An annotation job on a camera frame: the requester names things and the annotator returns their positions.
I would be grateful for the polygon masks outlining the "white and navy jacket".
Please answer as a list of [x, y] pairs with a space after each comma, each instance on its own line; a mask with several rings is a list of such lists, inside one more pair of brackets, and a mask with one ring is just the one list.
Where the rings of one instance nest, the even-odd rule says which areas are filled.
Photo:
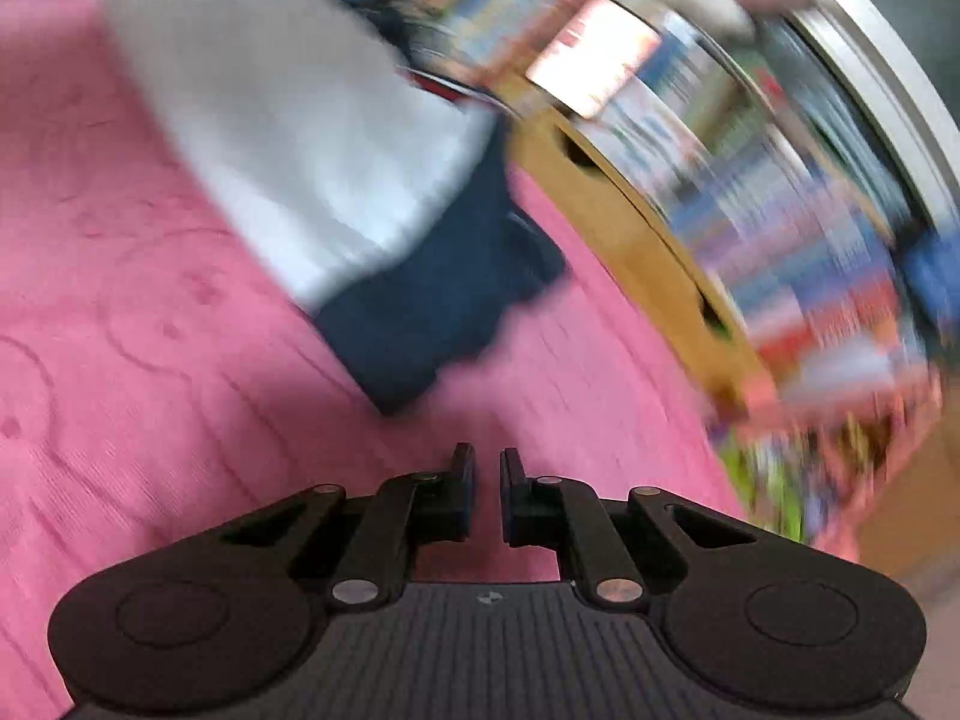
[[565, 273], [508, 119], [407, 80], [335, 0], [101, 0], [172, 151], [381, 413]]

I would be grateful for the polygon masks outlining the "pink toy house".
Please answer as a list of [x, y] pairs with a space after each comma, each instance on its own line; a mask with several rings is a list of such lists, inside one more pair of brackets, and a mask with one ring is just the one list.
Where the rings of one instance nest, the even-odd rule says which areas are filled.
[[930, 364], [892, 382], [768, 406], [711, 431], [747, 520], [848, 561], [856, 530], [942, 413]]

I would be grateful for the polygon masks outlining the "pink patterned table cloth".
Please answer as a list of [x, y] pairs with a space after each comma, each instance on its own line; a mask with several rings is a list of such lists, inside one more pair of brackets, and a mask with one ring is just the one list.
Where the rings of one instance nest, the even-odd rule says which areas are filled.
[[549, 578], [501, 539], [498, 457], [620, 499], [739, 503], [686, 378], [534, 179], [566, 278], [490, 351], [383, 418], [176, 164], [93, 0], [2, 0], [2, 712], [68, 695], [47, 620], [93, 572], [321, 481], [355, 494], [477, 452], [467, 543], [425, 578]]

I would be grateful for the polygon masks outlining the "wooden drawer organizer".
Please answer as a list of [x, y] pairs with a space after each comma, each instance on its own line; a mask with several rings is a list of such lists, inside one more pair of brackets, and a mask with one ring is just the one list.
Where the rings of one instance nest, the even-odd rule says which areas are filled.
[[690, 379], [721, 408], [752, 411], [773, 403], [771, 372], [656, 208], [519, 73], [506, 73], [493, 94], [519, 115], [514, 161], [656, 325]]

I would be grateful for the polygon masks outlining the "row of colourful books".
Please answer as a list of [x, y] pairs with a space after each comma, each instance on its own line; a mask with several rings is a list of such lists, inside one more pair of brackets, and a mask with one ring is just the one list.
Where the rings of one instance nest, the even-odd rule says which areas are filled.
[[[526, 80], [587, 0], [394, 2], [423, 67], [493, 94], [510, 71]], [[911, 334], [892, 227], [794, 115], [778, 80], [743, 70], [662, 0], [613, 2], [661, 33], [636, 75], [592, 119], [534, 88], [719, 289], [771, 372], [775, 400], [884, 385], [928, 364]]]

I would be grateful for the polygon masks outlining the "smartphone with lit screen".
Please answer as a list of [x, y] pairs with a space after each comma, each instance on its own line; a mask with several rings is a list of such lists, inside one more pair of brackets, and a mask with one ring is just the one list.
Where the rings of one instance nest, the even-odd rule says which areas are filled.
[[661, 33], [613, 0], [587, 0], [524, 78], [581, 119], [596, 117], [662, 43]]

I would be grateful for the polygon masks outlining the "blue poster box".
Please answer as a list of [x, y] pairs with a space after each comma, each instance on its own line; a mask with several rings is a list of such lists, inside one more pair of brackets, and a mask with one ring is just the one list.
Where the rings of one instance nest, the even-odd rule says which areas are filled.
[[958, 333], [960, 294], [958, 231], [934, 232], [910, 247], [901, 259], [908, 288], [940, 335]]

